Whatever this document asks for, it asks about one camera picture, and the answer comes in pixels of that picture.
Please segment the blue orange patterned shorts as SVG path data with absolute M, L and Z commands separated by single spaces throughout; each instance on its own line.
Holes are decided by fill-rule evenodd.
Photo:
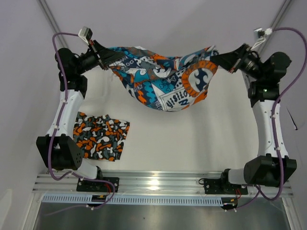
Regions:
M 124 57 L 109 65 L 129 94 L 143 105 L 177 112 L 207 97 L 209 83 L 218 70 L 210 46 L 183 57 L 164 57 L 141 46 L 112 47 Z

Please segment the orange black camo shorts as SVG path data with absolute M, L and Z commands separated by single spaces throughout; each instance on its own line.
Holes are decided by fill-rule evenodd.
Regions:
M 91 160 L 119 160 L 128 135 L 130 122 L 112 119 L 109 115 L 93 116 L 78 112 L 73 140 Z

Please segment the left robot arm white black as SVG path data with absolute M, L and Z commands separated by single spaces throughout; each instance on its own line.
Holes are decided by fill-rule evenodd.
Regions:
M 75 55 L 68 48 L 55 50 L 59 68 L 59 106 L 51 127 L 36 140 L 36 146 L 49 172 L 64 171 L 84 180 L 93 180 L 99 169 L 83 161 L 84 154 L 73 140 L 75 119 L 87 92 L 88 80 L 84 73 L 108 67 L 125 55 L 90 41 L 86 53 Z

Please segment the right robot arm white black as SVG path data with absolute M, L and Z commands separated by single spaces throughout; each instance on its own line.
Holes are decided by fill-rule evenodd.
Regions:
M 235 185 L 282 187 L 297 168 L 296 160 L 289 158 L 284 145 L 279 115 L 279 82 L 286 75 L 291 59 L 283 52 L 276 52 L 262 62 L 256 51 L 243 44 L 210 60 L 230 73 L 237 70 L 243 73 L 258 129 L 256 158 L 242 169 L 226 169 L 221 178 Z

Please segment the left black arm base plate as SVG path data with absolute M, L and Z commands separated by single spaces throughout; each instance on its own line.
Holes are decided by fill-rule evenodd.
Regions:
M 118 177 L 104 177 L 103 180 L 106 180 L 112 183 L 115 187 L 115 192 L 118 192 L 119 187 L 119 178 Z M 87 180 L 78 180 L 77 183 L 77 192 L 101 192 L 101 193 L 112 193 L 113 188 L 109 183 L 103 182 L 92 182 Z

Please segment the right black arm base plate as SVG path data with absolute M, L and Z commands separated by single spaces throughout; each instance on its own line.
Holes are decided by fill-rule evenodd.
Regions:
M 248 189 L 239 184 L 230 184 L 222 179 L 200 178 L 198 183 L 203 186 L 207 195 L 247 195 Z

